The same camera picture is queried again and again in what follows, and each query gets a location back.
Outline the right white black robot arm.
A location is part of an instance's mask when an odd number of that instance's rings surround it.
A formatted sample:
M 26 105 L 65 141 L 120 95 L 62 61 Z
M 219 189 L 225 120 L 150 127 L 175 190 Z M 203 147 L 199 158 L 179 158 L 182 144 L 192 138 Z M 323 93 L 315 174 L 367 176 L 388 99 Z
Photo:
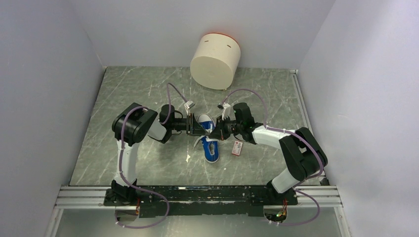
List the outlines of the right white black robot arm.
M 307 127 L 297 130 L 274 129 L 255 122 L 247 103 L 234 106 L 223 104 L 223 113 L 210 129 L 209 138 L 225 140 L 231 135 L 241 135 L 246 142 L 267 145 L 283 153 L 286 168 L 268 182 L 267 199 L 279 204 L 286 197 L 286 191 L 321 174 L 328 164 L 322 148 Z

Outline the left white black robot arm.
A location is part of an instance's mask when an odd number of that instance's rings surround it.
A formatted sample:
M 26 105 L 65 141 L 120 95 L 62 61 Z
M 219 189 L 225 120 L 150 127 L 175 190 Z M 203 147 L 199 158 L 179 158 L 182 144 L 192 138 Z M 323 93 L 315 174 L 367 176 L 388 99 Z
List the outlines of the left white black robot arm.
M 120 201 L 131 205 L 136 201 L 136 162 L 140 142 L 146 137 L 164 144 L 172 136 L 173 131 L 184 131 L 187 135 L 203 137 L 209 134 L 195 119 L 193 114 L 176 118 L 174 106 L 163 105 L 161 111 L 147 109 L 132 103 L 112 124 L 112 131 L 118 146 L 118 164 L 114 180 L 111 183 L 112 202 Z

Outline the blue canvas sneaker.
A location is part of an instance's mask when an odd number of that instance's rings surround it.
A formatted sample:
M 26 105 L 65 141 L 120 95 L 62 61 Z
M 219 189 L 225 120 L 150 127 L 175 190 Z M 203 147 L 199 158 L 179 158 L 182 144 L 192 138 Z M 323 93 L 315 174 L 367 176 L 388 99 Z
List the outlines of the blue canvas sneaker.
M 209 117 L 209 128 L 215 129 L 215 122 Z M 218 142 L 203 141 L 202 146 L 204 149 L 204 156 L 207 162 L 215 163 L 219 159 Z

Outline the white shoelace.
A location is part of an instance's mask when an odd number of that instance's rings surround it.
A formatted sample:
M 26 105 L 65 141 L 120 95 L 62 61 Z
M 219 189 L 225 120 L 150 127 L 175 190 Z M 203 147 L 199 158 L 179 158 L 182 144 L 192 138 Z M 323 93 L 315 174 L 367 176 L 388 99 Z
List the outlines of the white shoelace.
M 195 149 L 195 147 L 199 144 L 202 143 L 203 141 L 207 141 L 207 142 L 217 142 L 217 139 L 214 138 L 209 138 L 210 133 L 213 131 L 213 128 L 210 129 L 206 129 L 207 134 L 204 136 L 200 136 L 196 139 L 194 145 L 193 145 L 193 150 Z

